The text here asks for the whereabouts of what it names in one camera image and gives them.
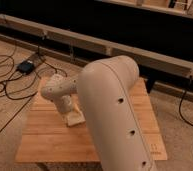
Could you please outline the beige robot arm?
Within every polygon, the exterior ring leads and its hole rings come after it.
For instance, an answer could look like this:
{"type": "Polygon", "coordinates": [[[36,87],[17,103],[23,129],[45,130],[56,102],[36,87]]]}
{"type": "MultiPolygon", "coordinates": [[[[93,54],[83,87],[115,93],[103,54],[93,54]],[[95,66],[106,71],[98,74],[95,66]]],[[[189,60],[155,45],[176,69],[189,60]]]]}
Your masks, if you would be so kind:
{"type": "Polygon", "coordinates": [[[71,77],[53,75],[41,88],[43,98],[61,113],[76,94],[103,171],[157,171],[134,111],[130,90],[138,64],[121,55],[93,61],[71,77]]]}

